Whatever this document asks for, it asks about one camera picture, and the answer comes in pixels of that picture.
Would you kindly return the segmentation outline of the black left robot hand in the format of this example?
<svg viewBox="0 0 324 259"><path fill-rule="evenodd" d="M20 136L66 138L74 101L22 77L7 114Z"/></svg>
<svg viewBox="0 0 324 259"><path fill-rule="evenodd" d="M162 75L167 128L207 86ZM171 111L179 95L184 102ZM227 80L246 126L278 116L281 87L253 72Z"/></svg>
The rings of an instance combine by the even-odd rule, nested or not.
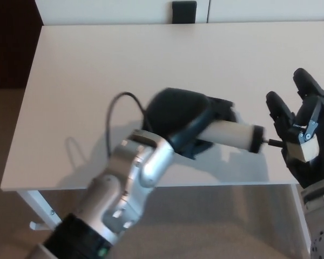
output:
<svg viewBox="0 0 324 259"><path fill-rule="evenodd" d="M166 88L148 104L141 128L167 140L177 154L194 160L213 146L212 142L198 138L211 123L237 122L233 105L231 101L202 93Z"/></svg>

